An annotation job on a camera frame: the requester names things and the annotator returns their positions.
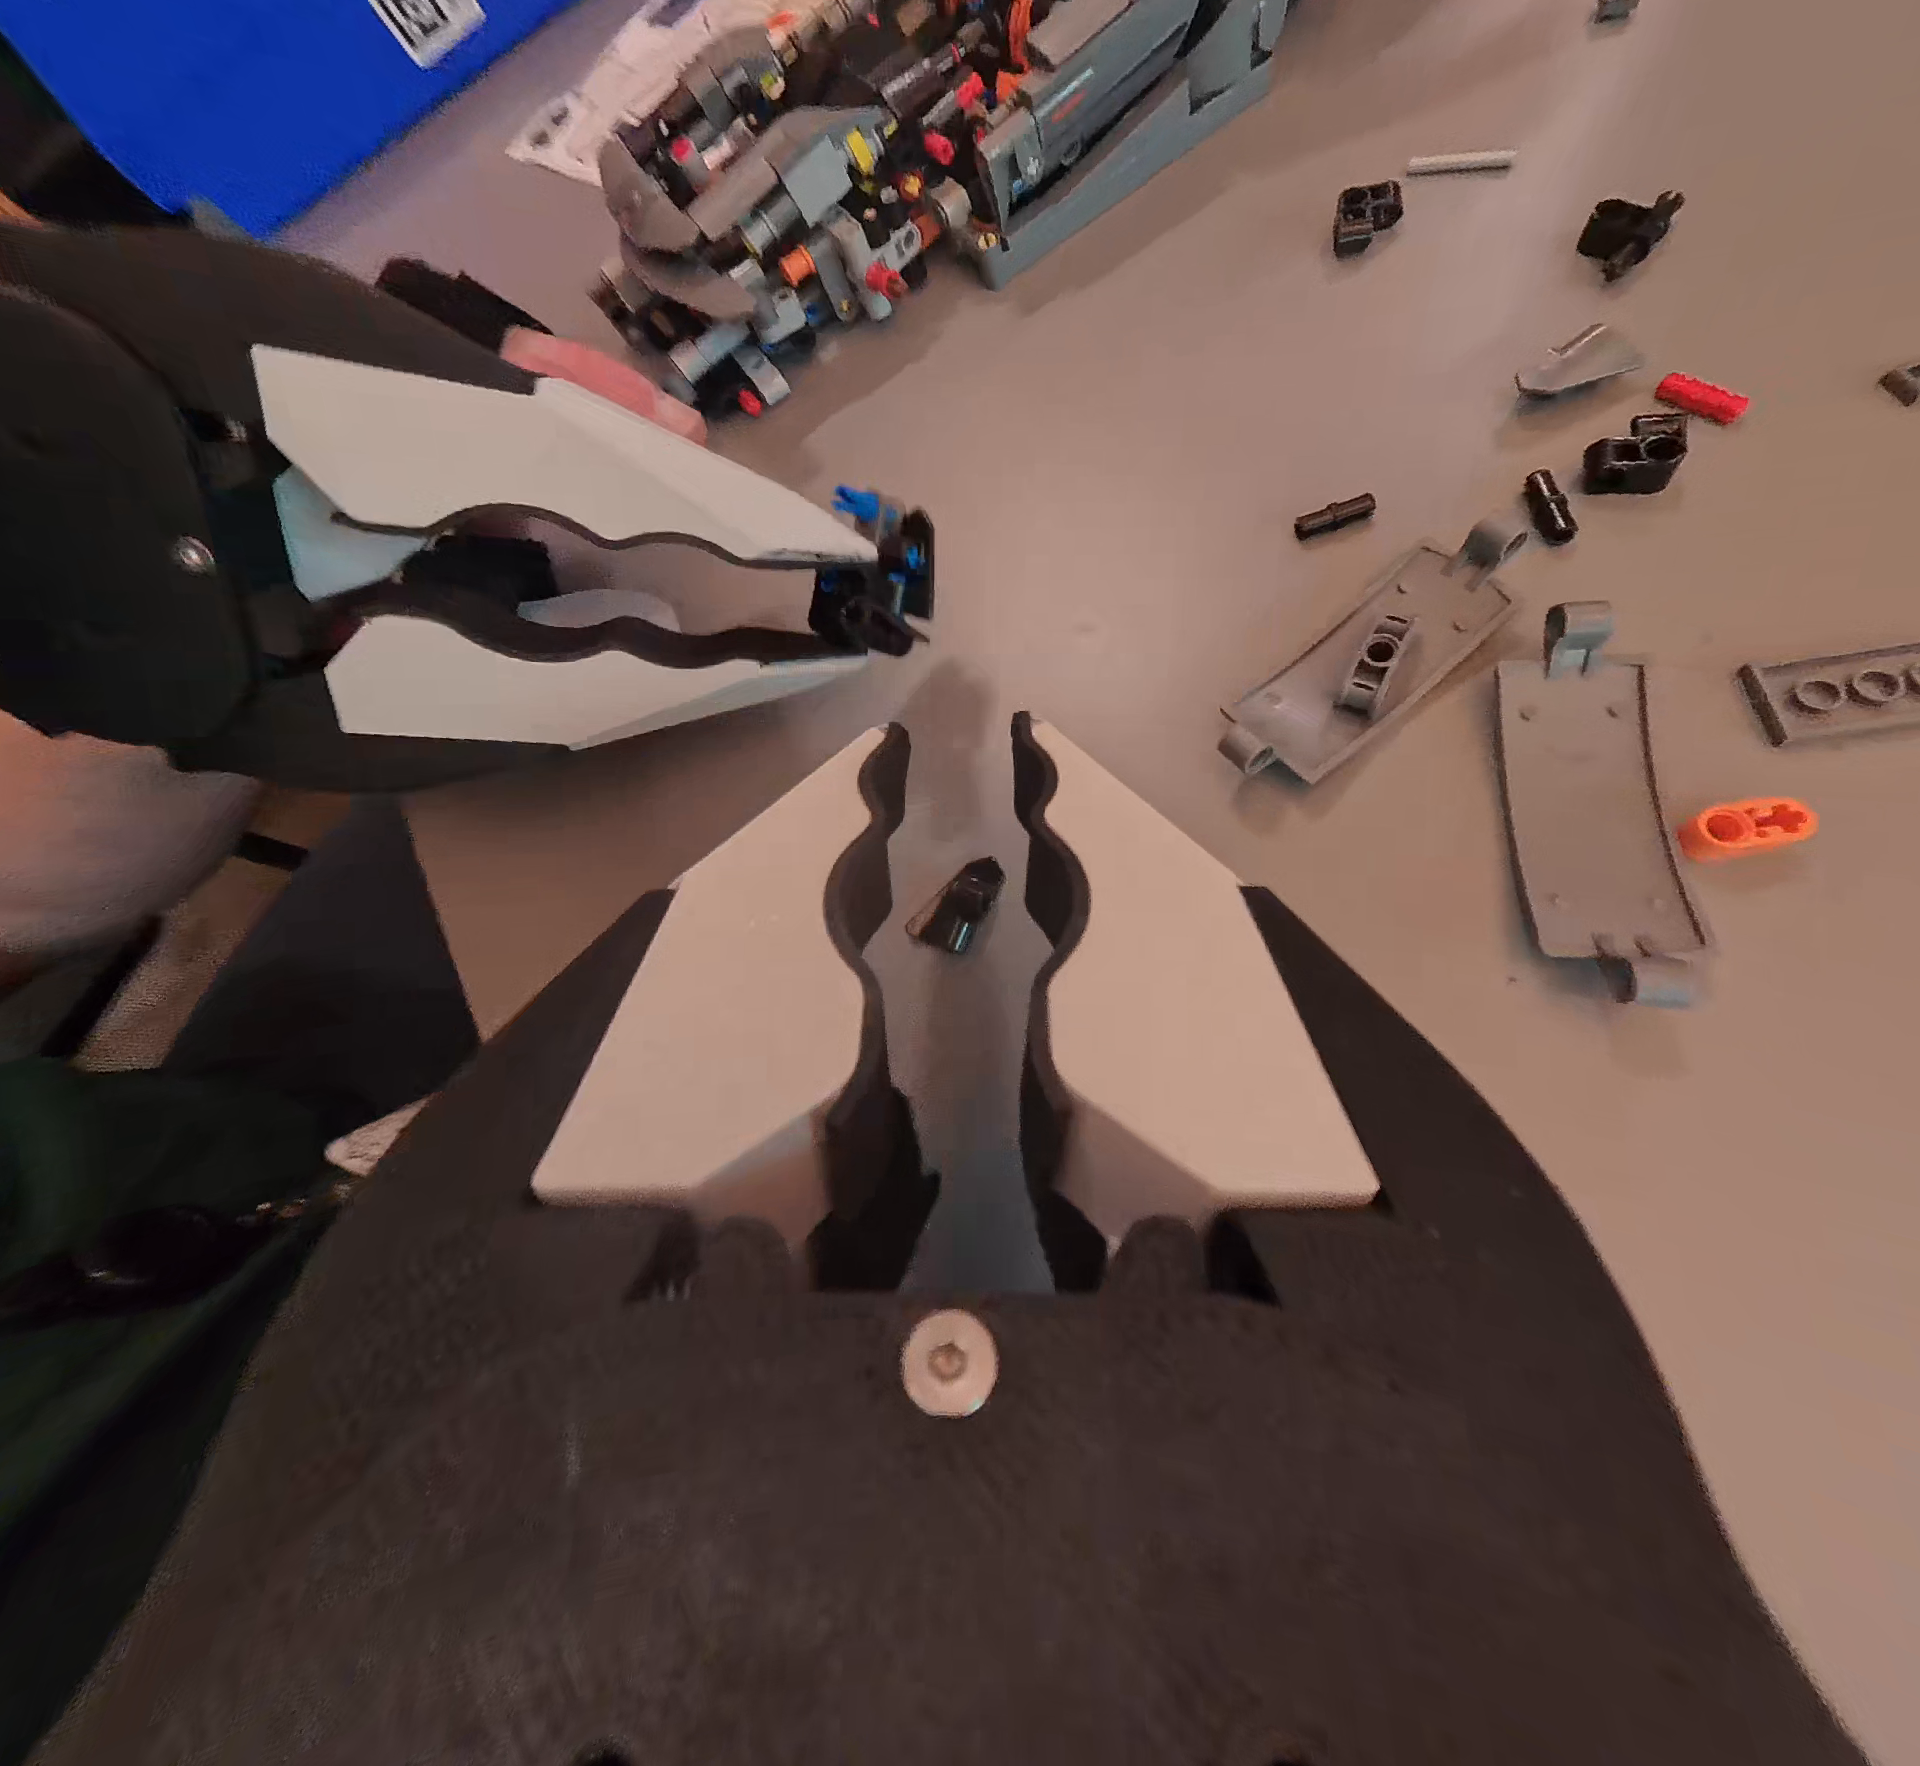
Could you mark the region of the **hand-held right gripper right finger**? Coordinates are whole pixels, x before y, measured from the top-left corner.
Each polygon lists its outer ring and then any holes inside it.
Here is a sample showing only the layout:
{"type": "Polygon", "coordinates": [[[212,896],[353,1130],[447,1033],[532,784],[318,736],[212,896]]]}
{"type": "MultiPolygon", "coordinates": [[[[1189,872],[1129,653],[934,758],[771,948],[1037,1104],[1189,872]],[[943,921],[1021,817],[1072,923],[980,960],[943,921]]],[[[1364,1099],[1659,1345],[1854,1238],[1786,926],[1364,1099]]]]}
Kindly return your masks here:
{"type": "Polygon", "coordinates": [[[1019,1151],[1056,1290],[1149,1221],[1359,1210],[1381,1197],[1246,884],[1067,734],[1012,716],[1026,1005],[1019,1151]]]}

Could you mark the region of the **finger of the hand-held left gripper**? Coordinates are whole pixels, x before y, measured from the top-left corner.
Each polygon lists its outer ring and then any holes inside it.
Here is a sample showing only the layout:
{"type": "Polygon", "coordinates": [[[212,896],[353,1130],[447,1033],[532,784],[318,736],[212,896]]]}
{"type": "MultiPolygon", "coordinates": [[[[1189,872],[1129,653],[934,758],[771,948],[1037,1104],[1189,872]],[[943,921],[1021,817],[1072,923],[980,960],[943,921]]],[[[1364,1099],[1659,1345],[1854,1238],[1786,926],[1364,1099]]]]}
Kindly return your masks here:
{"type": "Polygon", "coordinates": [[[675,538],[747,565],[875,564],[877,542],[790,489],[583,387],[526,392],[258,345],[262,432],[293,580],[365,587],[488,509],[622,549],[675,538]]]}
{"type": "Polygon", "coordinates": [[[465,587],[362,587],[320,601],[322,684],[347,734],[583,751],[826,686],[901,653],[812,628],[687,630],[645,591],[512,609],[465,587]]]}

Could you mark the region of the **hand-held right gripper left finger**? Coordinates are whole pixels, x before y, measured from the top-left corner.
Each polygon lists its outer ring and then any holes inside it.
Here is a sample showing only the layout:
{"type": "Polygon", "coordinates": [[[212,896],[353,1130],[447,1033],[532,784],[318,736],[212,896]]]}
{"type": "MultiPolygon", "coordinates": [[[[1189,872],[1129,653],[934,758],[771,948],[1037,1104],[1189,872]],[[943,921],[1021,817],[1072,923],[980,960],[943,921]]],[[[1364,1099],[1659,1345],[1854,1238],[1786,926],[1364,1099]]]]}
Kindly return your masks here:
{"type": "Polygon", "coordinates": [[[822,1288],[901,1283],[940,1197],[868,962],[906,767],[904,727],[870,729],[673,882],[536,1200],[759,1221],[822,1288]]]}

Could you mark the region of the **small black lego piece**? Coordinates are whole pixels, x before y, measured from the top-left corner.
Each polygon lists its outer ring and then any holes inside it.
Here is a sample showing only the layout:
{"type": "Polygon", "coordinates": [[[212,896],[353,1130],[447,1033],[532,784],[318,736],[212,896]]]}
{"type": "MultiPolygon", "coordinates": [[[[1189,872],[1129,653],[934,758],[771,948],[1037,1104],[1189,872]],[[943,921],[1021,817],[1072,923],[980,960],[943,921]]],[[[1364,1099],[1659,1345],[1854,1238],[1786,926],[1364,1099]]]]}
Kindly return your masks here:
{"type": "Polygon", "coordinates": [[[904,921],[906,938],[947,959],[966,955],[987,927],[1005,888],[1005,867],[972,858],[904,921]]]}

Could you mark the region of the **black lego assembly blue pins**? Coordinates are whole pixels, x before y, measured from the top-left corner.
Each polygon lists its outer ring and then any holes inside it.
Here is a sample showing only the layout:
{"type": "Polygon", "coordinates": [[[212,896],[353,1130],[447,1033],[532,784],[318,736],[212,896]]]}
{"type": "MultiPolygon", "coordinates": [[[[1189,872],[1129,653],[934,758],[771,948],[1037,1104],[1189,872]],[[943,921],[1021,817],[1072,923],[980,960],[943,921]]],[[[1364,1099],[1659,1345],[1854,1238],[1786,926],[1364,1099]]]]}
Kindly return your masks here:
{"type": "Polygon", "coordinates": [[[909,654],[934,620],[935,529],[922,509],[840,483],[832,509],[875,549],[872,564],[840,564],[813,575],[806,627],[837,649],[909,654]]]}

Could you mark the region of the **grey curved lego panel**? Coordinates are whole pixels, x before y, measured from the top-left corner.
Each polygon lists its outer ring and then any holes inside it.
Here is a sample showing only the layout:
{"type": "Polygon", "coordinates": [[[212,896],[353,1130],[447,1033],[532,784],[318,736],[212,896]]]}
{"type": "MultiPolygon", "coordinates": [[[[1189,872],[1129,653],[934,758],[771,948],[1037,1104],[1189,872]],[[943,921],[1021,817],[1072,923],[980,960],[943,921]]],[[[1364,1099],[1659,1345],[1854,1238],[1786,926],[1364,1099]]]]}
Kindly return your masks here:
{"type": "Polygon", "coordinates": [[[1497,670],[1515,888],[1542,959],[1594,967],[1620,1005],[1685,1009],[1713,935],[1668,831],[1646,670],[1613,630],[1607,601],[1553,603],[1538,654],[1497,670]]]}

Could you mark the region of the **grey lego car model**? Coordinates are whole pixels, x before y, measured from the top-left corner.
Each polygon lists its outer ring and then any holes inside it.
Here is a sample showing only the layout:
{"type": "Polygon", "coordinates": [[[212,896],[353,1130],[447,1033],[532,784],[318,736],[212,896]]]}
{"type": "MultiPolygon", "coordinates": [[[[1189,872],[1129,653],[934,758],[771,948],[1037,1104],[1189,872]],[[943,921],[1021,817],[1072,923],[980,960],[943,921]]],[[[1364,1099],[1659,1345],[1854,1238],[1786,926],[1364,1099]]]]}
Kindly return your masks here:
{"type": "Polygon", "coordinates": [[[823,0],[712,36],[599,150],[592,296],[699,413],[760,413],[938,248],[998,291],[1257,103],[1295,0],[823,0]]]}

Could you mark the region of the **grey lego panel with beam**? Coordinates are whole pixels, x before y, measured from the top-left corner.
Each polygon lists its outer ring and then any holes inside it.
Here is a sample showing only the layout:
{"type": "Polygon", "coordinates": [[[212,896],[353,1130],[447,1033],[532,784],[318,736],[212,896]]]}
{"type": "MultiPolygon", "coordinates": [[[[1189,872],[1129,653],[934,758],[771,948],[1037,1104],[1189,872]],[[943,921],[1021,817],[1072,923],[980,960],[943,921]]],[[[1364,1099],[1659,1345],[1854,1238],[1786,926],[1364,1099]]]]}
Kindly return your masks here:
{"type": "Polygon", "coordinates": [[[1480,519],[1452,553],[1418,546],[1384,568],[1290,664],[1222,709],[1218,753],[1252,777],[1315,786],[1382,740],[1512,615],[1501,568],[1532,537],[1522,513],[1480,519]]]}

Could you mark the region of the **orange lego beam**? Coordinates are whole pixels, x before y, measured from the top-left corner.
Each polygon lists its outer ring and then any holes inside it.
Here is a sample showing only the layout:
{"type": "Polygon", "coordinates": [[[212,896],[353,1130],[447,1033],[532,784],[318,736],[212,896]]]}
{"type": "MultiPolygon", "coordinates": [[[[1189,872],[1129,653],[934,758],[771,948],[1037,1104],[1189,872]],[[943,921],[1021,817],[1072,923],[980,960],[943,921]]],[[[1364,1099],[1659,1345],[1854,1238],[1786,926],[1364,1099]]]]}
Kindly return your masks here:
{"type": "Polygon", "coordinates": [[[1809,842],[1818,813],[1801,800],[1756,796],[1713,804],[1681,821],[1674,841],[1697,865],[1754,858],[1809,842]]]}

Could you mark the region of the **grey lego plate with holes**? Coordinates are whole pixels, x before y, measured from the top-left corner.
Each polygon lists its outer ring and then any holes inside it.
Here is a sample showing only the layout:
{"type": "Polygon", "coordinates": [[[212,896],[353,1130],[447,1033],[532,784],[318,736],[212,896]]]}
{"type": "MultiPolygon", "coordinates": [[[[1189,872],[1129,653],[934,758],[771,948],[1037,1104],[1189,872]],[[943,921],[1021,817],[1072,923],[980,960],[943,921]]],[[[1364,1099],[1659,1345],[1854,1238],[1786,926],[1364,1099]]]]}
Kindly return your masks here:
{"type": "Polygon", "coordinates": [[[1736,684],[1774,748],[1918,725],[1918,642],[1742,664],[1736,684]]]}

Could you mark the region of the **black double lego connector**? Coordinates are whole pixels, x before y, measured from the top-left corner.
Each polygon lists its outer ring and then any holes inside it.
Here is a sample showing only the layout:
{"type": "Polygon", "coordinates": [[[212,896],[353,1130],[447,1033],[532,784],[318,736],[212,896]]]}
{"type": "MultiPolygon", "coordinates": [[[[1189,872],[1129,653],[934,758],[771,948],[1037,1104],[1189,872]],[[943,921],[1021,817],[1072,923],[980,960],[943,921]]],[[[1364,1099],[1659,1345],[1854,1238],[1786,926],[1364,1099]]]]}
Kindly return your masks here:
{"type": "Polygon", "coordinates": [[[1685,413],[1639,413],[1626,434],[1600,437],[1583,450],[1580,489],[1592,497],[1664,492],[1687,458],[1687,444],[1685,413]]]}

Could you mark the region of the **grey lego wedge piece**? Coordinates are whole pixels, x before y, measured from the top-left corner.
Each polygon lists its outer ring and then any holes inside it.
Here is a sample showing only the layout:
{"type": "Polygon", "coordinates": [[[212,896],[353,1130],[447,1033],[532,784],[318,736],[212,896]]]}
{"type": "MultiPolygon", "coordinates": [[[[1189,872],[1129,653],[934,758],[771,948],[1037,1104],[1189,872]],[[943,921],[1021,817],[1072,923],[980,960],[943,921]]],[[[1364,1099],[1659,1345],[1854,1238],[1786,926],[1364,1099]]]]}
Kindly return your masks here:
{"type": "Polygon", "coordinates": [[[1515,375],[1522,400],[1546,402],[1604,387],[1642,367],[1644,353],[1616,326],[1596,321],[1515,375]]]}

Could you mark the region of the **black lego connector with pin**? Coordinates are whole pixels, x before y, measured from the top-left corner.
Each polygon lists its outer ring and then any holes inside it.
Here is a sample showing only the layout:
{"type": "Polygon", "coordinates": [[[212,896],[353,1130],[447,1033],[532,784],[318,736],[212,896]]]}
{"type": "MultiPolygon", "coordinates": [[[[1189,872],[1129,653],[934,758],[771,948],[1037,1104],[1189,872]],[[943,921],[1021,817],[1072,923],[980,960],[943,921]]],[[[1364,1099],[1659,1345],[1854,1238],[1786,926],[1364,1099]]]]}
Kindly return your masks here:
{"type": "Polygon", "coordinates": [[[1668,240],[1685,195],[1662,190],[1652,204],[1607,198],[1586,217],[1573,250],[1596,265],[1604,285],[1616,285],[1668,240]]]}

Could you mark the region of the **person's left hand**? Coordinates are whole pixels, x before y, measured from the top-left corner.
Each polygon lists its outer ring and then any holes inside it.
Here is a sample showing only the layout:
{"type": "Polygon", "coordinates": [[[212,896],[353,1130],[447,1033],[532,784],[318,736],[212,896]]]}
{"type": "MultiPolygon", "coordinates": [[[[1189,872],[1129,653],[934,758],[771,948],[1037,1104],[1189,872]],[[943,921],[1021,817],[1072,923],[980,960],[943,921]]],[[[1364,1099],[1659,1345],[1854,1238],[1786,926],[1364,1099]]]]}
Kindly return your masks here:
{"type": "Polygon", "coordinates": [[[520,324],[506,328],[497,355],[541,381],[576,387],[696,445],[708,444],[708,424],[699,410],[622,357],[520,324]]]}

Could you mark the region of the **white sticker sheet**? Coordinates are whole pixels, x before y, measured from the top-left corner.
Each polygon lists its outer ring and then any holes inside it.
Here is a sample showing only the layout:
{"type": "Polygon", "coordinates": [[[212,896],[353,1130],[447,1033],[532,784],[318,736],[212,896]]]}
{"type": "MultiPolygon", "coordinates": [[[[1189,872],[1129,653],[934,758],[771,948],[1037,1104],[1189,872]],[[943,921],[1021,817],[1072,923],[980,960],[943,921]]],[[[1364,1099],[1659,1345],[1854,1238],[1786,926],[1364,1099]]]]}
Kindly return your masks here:
{"type": "Polygon", "coordinates": [[[687,67],[732,33],[784,33],[828,0],[647,0],[593,67],[507,142],[506,158],[597,182],[597,152],[624,121],[659,112],[687,67]]]}

